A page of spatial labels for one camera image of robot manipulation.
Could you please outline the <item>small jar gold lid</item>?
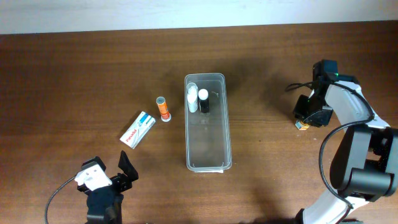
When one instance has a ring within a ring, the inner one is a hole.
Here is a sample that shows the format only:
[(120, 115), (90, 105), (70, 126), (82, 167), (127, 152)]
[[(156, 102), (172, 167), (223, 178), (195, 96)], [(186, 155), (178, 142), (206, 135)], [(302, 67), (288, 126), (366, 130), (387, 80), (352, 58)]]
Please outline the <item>small jar gold lid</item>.
[(300, 131), (304, 131), (304, 130), (307, 130), (307, 129), (310, 127), (310, 125), (307, 124), (307, 123), (304, 123), (303, 121), (296, 120), (296, 122), (295, 122), (295, 127), (296, 127), (298, 130), (300, 130)]

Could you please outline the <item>orange effervescent tablet tube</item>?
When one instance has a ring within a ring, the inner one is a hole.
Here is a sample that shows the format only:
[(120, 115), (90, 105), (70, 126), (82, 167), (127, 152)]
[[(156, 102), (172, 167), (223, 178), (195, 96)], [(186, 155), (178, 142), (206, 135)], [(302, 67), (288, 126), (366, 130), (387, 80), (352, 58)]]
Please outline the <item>orange effervescent tablet tube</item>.
[(167, 107), (166, 100), (163, 96), (159, 96), (156, 99), (156, 104), (160, 112), (160, 118), (163, 122), (169, 122), (172, 118), (169, 109)]

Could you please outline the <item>clear plastic container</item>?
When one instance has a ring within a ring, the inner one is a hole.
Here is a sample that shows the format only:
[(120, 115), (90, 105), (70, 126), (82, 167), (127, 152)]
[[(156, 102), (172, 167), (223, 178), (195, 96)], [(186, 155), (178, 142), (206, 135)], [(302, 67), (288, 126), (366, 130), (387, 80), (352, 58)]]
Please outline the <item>clear plastic container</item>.
[[(187, 167), (193, 172), (223, 173), (232, 166), (225, 77), (221, 73), (189, 74), (184, 85)], [(190, 111), (188, 89), (191, 86), (208, 91), (209, 112)]]

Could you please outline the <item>white spray bottle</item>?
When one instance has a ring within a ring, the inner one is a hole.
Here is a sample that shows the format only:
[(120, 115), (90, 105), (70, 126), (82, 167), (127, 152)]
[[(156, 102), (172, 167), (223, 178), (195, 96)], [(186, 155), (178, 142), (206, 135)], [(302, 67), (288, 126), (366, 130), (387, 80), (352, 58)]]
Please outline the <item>white spray bottle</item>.
[(187, 103), (188, 110), (194, 113), (198, 109), (198, 87), (195, 83), (190, 82), (187, 85)]

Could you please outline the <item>dark bottle white cap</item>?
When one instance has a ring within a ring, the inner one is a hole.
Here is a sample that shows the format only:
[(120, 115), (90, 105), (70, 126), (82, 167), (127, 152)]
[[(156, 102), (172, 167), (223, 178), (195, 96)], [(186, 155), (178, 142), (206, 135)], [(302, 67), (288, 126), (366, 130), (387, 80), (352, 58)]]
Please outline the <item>dark bottle white cap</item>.
[(210, 111), (209, 93), (206, 89), (202, 88), (198, 92), (198, 102), (200, 111), (202, 113), (208, 113)]

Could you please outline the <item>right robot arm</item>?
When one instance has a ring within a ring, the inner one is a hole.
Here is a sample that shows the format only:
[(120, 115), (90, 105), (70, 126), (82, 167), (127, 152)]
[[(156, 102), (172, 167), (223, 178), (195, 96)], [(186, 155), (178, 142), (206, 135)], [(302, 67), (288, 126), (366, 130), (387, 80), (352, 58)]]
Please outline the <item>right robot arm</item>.
[(320, 146), (318, 167), (326, 190), (294, 222), (341, 223), (359, 207), (396, 192), (397, 130), (375, 113), (355, 77), (315, 75), (304, 85), (312, 93), (299, 97), (298, 121), (314, 126), (311, 116), (335, 113), (340, 126)]

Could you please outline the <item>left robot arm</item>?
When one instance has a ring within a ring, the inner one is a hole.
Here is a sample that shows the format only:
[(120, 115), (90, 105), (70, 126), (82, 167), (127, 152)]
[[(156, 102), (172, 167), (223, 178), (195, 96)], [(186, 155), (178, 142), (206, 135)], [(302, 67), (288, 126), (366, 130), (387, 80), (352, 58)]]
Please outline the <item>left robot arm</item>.
[(81, 171), (76, 174), (74, 181), (78, 184), (77, 190), (87, 195), (88, 223), (122, 222), (122, 193), (132, 188), (139, 174), (124, 151), (120, 153), (118, 167), (122, 172), (108, 177), (105, 164), (96, 156), (84, 162)]

